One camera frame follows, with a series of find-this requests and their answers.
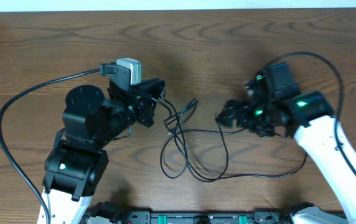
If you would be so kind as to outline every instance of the white panel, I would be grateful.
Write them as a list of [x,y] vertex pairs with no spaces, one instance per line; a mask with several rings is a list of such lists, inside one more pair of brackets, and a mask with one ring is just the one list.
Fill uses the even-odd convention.
[[0,12],[356,7],[356,0],[0,0]]

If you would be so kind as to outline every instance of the wood grain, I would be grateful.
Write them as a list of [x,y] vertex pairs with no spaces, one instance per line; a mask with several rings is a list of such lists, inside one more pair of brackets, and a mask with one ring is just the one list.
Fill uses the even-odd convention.
[[[35,84],[131,57],[143,63],[144,78],[165,79],[167,97],[183,108],[192,98],[199,108],[186,128],[216,129],[213,115],[225,101],[243,96],[242,83],[279,54],[309,50],[325,55],[342,71],[342,122],[356,149],[356,9],[292,9],[157,12],[0,13],[0,109]],[[318,89],[337,103],[337,84],[323,64],[307,57],[288,62],[303,91]],[[91,84],[106,90],[108,80],[92,75],[48,86],[14,103],[3,131],[15,159],[38,188],[54,134],[62,126],[70,89]],[[330,187],[309,159],[303,170],[283,179],[240,178],[201,183],[189,174],[166,178],[159,153],[168,139],[156,109],[155,125],[133,126],[133,136],[106,147],[110,163],[93,204],[111,200],[153,210],[242,211],[280,209],[310,201],[341,210]],[[221,171],[220,137],[188,134],[192,160]],[[229,174],[280,174],[294,170],[304,151],[293,140],[260,139],[243,132],[226,136]],[[183,166],[167,147],[170,173]],[[34,223],[39,203],[0,149],[0,223]]]

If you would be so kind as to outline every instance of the wooden surface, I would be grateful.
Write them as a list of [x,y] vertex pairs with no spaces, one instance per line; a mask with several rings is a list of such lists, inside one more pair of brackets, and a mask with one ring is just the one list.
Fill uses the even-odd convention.
[[[186,128],[217,129],[214,113],[226,100],[243,95],[244,81],[275,56],[298,50],[325,55],[342,71],[342,121],[356,149],[356,9],[0,13],[0,109],[35,84],[131,57],[142,62],[143,78],[165,79],[167,97],[177,108],[199,99]],[[318,89],[335,107],[336,79],[323,64],[307,57],[288,62],[303,91]],[[4,117],[7,145],[40,189],[44,161],[63,126],[65,95],[82,84],[106,91],[108,80],[92,75],[48,86],[18,100]],[[135,124],[131,138],[106,146],[110,163],[92,204],[111,200],[153,210],[243,211],[310,201],[324,210],[341,210],[311,159],[283,179],[204,184],[188,173],[166,178],[159,167],[159,153],[169,137],[162,127],[166,116],[158,107],[153,127]],[[197,158],[217,176],[225,160],[220,137],[186,138],[192,160]],[[293,140],[260,139],[246,131],[226,140],[228,174],[281,174],[295,169],[304,155]],[[170,173],[184,164],[173,145],[166,160]],[[0,148],[0,223],[34,223],[38,212],[37,199]]]

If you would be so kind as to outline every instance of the white backdrop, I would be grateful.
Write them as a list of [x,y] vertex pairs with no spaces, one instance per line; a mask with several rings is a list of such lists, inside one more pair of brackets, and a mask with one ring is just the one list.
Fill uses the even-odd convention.
[[356,7],[356,0],[0,0],[0,12]]

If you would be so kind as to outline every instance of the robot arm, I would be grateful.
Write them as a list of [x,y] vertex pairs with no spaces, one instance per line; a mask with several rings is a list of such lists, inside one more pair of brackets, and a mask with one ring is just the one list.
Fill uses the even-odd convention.
[[[91,85],[66,96],[65,128],[45,162],[42,198],[51,223],[79,223],[109,162],[103,147],[135,122],[153,125],[152,98],[160,96],[164,80],[141,81],[140,62],[129,58],[100,64],[100,75],[110,77],[110,99]],[[44,208],[37,223],[46,223]]]
[[[312,157],[339,199],[349,223],[356,223],[356,176],[338,150],[335,118],[327,100],[318,91],[302,94],[286,63],[260,71],[247,83],[251,101],[228,101],[216,118],[219,124],[247,128],[260,137],[277,135],[283,126]],[[356,152],[338,124],[338,138],[349,163],[356,170]],[[319,222],[315,215],[292,216],[294,223]]]

